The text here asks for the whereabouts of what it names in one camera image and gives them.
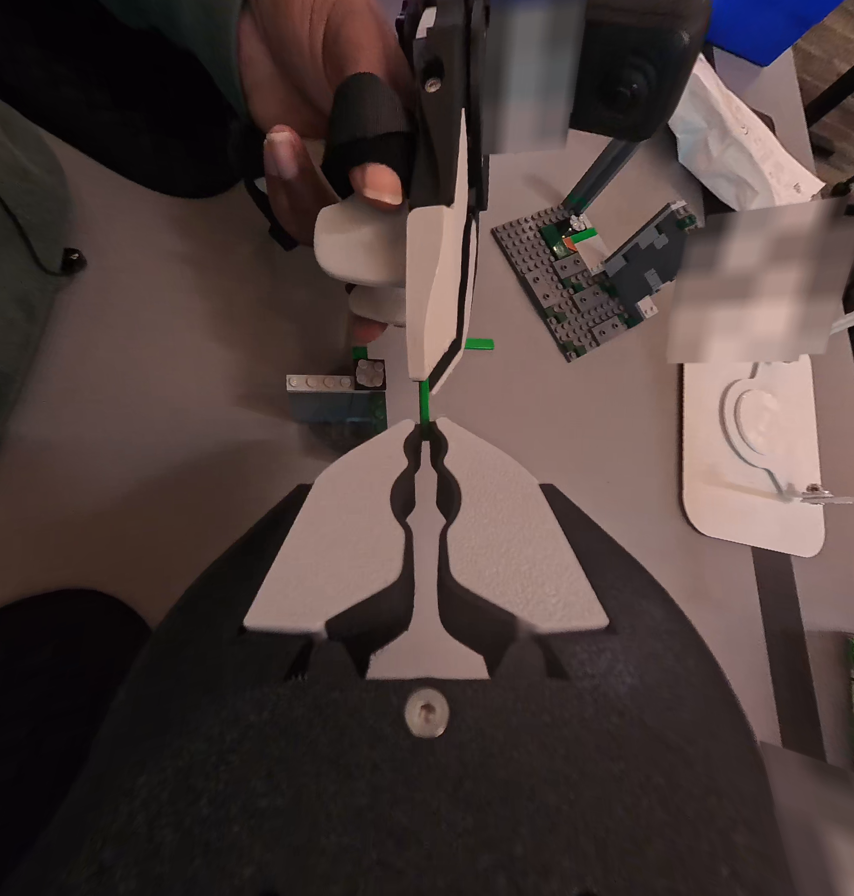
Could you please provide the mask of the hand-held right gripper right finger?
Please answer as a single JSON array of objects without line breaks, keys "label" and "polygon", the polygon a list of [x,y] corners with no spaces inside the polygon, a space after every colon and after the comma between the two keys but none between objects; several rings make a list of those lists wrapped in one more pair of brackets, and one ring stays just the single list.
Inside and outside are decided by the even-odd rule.
[{"label": "hand-held right gripper right finger", "polygon": [[444,630],[480,655],[488,675],[520,641],[549,678],[567,679],[549,637],[608,627],[538,480],[449,418],[430,428],[437,509],[437,610]]}]

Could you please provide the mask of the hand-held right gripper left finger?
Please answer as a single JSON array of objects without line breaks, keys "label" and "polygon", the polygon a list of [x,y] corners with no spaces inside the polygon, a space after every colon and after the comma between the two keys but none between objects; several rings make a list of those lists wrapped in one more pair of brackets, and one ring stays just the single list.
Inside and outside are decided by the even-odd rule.
[{"label": "hand-held right gripper left finger", "polygon": [[344,454],[316,479],[244,618],[253,632],[343,644],[359,675],[404,633],[414,606],[421,428],[412,420]]}]

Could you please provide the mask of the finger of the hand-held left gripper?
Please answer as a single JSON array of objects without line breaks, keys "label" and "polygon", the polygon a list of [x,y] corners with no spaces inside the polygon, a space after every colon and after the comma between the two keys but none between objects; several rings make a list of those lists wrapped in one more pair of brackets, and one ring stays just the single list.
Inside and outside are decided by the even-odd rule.
[{"label": "finger of the hand-held left gripper", "polygon": [[463,235],[462,270],[456,300],[455,336],[430,374],[428,383],[431,396],[438,393],[465,352],[472,313],[478,251],[479,210],[472,210],[466,218]]},{"label": "finger of the hand-held left gripper", "polygon": [[450,206],[413,209],[406,229],[406,351],[412,381],[443,384],[463,353],[469,323],[468,140],[461,113]]}]

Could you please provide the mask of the grey brick wall assembly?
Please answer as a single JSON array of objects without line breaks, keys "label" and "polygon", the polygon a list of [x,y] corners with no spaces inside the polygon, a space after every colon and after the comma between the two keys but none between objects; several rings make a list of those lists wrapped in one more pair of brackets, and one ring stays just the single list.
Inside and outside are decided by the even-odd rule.
[{"label": "grey brick wall assembly", "polygon": [[388,429],[387,364],[365,347],[322,374],[285,377],[292,419],[344,454]]}]

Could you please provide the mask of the blue plastic storage bin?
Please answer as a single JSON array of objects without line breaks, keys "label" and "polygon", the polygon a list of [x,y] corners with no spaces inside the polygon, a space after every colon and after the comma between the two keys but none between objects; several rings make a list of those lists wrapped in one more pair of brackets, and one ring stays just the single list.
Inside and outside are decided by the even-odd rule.
[{"label": "blue plastic storage bin", "polygon": [[768,66],[841,1],[712,1],[706,40],[748,62]]}]

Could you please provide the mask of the grey desk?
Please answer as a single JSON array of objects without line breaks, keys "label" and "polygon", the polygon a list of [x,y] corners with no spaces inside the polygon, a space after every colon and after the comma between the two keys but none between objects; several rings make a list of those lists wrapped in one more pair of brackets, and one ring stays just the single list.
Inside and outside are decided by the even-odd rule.
[{"label": "grey desk", "polygon": [[[63,286],[0,448],[0,606],[96,589],[158,624],[223,551],[332,454],[287,418],[285,373],[343,355],[343,289],[282,252],[242,190],[162,196],[25,118],[73,200]],[[750,549],[679,503],[679,375],[659,317],[567,364],[491,236],[467,353],[436,400],[552,483],[679,601],[763,740],[779,744]]]}]

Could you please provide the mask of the person's left hand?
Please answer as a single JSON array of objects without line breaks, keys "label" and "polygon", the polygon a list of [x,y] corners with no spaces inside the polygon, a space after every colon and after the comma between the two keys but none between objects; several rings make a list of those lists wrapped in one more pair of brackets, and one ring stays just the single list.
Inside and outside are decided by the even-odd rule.
[{"label": "person's left hand", "polygon": [[355,73],[373,73],[406,106],[415,100],[395,29],[377,2],[246,2],[238,65],[248,110],[265,135],[272,211],[299,244],[311,245],[321,208],[337,197],[307,142],[326,138],[337,87]]}]

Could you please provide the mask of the grey brick baseplate build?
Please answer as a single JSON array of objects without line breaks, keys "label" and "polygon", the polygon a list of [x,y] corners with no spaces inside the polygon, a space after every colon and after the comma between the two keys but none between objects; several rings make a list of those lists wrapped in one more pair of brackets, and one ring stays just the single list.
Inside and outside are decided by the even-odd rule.
[{"label": "grey brick baseplate build", "polygon": [[568,362],[657,314],[655,297],[677,277],[699,226],[686,201],[666,203],[608,250],[586,212],[638,147],[611,140],[560,204],[491,231]]}]

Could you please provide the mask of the pale wooden book stand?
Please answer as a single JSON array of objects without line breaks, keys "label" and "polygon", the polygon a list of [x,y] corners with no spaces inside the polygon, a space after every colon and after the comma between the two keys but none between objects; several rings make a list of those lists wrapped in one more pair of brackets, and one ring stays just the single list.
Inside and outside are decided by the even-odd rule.
[{"label": "pale wooden book stand", "polygon": [[792,362],[681,366],[681,504],[701,534],[799,557],[824,546],[813,369]]}]

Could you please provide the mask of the person's green sweater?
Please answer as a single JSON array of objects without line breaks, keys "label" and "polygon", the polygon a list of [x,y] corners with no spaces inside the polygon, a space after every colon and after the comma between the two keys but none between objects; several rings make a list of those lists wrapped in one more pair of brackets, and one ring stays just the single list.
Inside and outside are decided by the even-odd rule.
[{"label": "person's green sweater", "polygon": [[72,209],[42,132],[0,100],[0,444],[62,290]]}]

